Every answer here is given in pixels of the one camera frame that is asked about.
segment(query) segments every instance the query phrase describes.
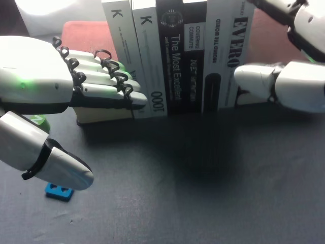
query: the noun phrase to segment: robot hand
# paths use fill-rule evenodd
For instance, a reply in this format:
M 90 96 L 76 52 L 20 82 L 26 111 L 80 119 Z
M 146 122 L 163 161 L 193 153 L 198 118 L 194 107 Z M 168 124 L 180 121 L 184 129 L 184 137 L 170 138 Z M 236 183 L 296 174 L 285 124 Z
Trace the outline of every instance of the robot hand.
M 123 65 L 27 37 L 0 37 L 0 160 L 55 185 L 84 190 L 93 174 L 80 158 L 20 114 L 67 107 L 141 109 L 147 103 Z
M 289 40 L 319 64 L 247 64 L 235 70 L 235 80 L 253 95 L 285 107 L 325 112 L 325 1 L 248 0 L 283 25 Z

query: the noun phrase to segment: blue block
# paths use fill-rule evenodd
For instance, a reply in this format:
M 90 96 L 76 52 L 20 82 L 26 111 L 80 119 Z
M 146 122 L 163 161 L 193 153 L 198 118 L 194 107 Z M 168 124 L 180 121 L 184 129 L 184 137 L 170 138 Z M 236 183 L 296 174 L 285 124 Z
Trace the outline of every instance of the blue block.
M 47 184 L 45 192 L 47 197 L 52 197 L 66 202 L 70 200 L 73 194 L 72 189 L 56 186 L 52 183 Z

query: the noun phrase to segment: bright light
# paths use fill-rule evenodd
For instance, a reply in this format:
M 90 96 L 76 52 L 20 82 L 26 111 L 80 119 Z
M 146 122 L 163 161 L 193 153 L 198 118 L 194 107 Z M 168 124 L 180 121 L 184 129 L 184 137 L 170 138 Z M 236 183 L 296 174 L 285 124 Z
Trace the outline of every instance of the bright light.
M 30 15 L 47 15 L 65 9 L 76 0 L 16 0 L 17 6 Z

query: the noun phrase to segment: book spine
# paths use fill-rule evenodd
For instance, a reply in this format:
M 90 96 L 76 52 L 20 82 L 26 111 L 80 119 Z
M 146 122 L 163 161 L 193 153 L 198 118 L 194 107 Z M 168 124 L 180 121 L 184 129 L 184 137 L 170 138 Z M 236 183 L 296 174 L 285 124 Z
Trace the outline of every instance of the book spine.
M 247 1 L 234 0 L 229 52 L 225 57 L 225 82 L 221 87 L 219 108 L 229 108 L 235 105 L 238 86 L 235 83 L 234 71 L 236 67 L 245 62 L 253 15 L 253 4 Z
M 113 2 L 103 0 L 102 6 L 110 28 L 117 58 L 119 62 L 125 65 L 133 80 L 140 84 L 141 92 L 148 98 L 147 106 L 143 109 L 134 110 L 134 117 L 151 117 L 149 95 L 141 64 L 130 2 L 128 0 Z
M 169 114 L 184 113 L 184 19 L 181 0 L 156 1 L 158 30 Z
M 188 112 L 200 112 L 202 105 L 204 36 L 207 2 L 184 3 L 184 63 Z
M 234 1 L 236 0 L 208 0 L 207 3 L 202 112 L 218 109 L 221 87 L 225 80 L 224 59 L 229 52 L 229 35 L 233 26 Z
M 156 7 L 133 9 L 140 55 L 147 81 L 152 116 L 167 116 Z

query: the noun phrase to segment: gray table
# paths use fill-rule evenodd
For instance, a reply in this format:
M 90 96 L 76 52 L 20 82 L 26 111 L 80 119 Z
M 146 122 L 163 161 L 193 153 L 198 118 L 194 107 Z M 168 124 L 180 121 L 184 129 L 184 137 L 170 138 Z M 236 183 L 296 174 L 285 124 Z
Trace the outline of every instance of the gray table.
M 80 128 L 51 137 L 94 184 L 69 203 L 0 164 L 0 243 L 323 243 L 325 116 L 263 105 Z

